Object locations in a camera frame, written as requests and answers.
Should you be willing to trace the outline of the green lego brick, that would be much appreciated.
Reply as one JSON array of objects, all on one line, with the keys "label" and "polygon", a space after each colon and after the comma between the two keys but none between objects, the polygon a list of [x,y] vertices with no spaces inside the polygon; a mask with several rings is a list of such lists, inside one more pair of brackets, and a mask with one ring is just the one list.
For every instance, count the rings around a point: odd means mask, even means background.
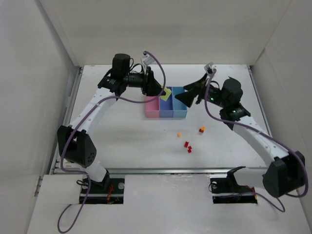
[{"label": "green lego brick", "polygon": [[165,94],[161,95],[159,98],[163,101],[167,101],[172,94],[172,90],[169,87],[164,89]]}]

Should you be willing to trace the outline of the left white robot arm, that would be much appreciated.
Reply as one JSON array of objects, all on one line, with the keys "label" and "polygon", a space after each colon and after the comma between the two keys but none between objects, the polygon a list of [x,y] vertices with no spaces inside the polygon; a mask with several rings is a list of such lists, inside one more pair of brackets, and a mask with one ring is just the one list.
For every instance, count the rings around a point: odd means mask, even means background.
[{"label": "left white robot arm", "polygon": [[68,126],[61,125],[57,131],[60,167],[66,173],[83,174],[87,177],[86,186],[93,185],[105,190],[110,182],[109,172],[96,159],[97,150],[91,140],[91,134],[104,117],[108,109],[118,100],[130,102],[122,97],[128,87],[139,88],[151,101],[165,95],[165,84],[159,84],[154,77],[150,64],[158,59],[144,51],[141,59],[142,71],[133,73],[131,57],[127,54],[115,54],[112,67],[97,85],[92,99]]}]

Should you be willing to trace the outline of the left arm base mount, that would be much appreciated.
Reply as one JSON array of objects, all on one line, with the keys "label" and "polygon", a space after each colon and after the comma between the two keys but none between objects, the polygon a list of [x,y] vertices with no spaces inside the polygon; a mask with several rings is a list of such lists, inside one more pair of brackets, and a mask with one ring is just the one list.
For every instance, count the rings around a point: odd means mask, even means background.
[{"label": "left arm base mount", "polygon": [[123,204],[124,178],[109,178],[105,182],[91,181],[91,188],[86,204]]}]

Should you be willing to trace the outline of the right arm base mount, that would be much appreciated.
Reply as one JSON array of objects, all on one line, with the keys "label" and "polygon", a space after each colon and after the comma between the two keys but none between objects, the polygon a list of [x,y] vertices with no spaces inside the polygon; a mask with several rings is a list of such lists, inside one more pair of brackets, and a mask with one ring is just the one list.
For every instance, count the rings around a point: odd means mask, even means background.
[{"label": "right arm base mount", "polygon": [[258,204],[254,187],[239,185],[234,174],[246,166],[229,170],[226,175],[210,177],[208,186],[213,194],[213,204]]}]

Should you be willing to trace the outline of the red lego with orange top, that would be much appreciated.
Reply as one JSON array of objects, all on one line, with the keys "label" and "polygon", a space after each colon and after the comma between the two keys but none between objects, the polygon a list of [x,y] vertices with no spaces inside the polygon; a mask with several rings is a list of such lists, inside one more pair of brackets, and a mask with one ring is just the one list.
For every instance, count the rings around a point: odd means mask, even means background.
[{"label": "red lego with orange top", "polygon": [[204,131],[205,131],[205,126],[202,126],[202,127],[199,129],[199,132],[200,132],[200,133],[204,133]]}]

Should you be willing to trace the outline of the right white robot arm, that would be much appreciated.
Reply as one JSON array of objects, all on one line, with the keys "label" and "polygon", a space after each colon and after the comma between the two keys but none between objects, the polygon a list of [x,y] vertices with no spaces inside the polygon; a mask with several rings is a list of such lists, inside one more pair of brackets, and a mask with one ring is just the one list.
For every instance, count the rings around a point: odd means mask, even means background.
[{"label": "right white robot arm", "polygon": [[201,101],[221,107],[220,117],[214,118],[225,123],[233,132],[243,138],[262,158],[267,170],[264,174],[248,170],[245,166],[236,167],[227,173],[222,181],[226,184],[218,193],[241,193],[244,186],[261,187],[275,198],[291,196],[291,192],[304,187],[303,197],[309,189],[309,179],[305,168],[305,158],[282,142],[274,139],[256,123],[250,112],[241,104],[243,90],[241,83],[227,78],[222,87],[213,86],[213,74],[205,74],[200,80],[185,85],[184,92],[175,98],[191,107]]}]

